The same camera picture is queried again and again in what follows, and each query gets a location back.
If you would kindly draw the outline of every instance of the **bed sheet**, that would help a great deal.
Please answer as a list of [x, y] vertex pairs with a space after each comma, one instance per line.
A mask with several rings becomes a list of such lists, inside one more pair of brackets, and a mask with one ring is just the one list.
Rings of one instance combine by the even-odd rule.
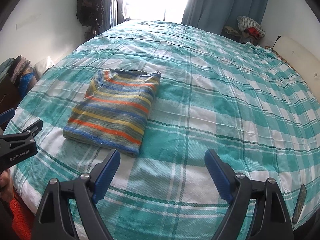
[[[52, 67], [20, 103], [5, 133], [37, 119], [38, 154], [11, 169], [36, 212], [48, 181], [74, 179], [108, 150], [65, 139], [62, 129], [100, 69], [161, 72], [140, 148], [120, 167], [97, 208], [114, 239], [211, 239], [228, 204], [204, 165], [213, 148], [250, 179], [273, 177], [299, 222], [319, 207], [319, 103], [272, 52], [174, 23], [129, 21], [96, 36]], [[249, 228], [254, 201], [238, 239]], [[75, 202], [71, 209], [85, 238]]]

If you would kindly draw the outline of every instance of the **pillow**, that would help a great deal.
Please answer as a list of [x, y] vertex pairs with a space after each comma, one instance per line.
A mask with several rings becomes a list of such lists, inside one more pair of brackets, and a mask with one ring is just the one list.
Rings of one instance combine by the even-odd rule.
[[237, 21], [239, 30], [241, 30], [242, 32], [249, 28], [255, 28], [259, 32], [259, 36], [261, 38], [266, 35], [260, 24], [247, 16], [238, 16]]

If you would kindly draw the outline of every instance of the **red rug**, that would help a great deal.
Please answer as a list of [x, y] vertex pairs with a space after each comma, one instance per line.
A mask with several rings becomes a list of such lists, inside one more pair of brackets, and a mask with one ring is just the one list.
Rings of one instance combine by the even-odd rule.
[[35, 216], [25, 205], [18, 193], [15, 190], [13, 193], [14, 199], [10, 202], [10, 208], [14, 215], [12, 228], [21, 240], [30, 240]]

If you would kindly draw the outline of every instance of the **headboard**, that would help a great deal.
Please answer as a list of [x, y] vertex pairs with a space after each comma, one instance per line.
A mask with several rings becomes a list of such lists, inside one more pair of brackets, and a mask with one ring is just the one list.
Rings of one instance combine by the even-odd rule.
[[300, 74], [320, 103], [320, 61], [293, 39], [281, 36], [273, 49]]

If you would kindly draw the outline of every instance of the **striped sweater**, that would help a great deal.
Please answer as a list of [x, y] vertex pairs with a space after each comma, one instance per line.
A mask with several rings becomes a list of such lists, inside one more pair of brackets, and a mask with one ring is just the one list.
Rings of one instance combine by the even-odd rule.
[[159, 83], [159, 71], [98, 71], [72, 109], [63, 136], [138, 155]]

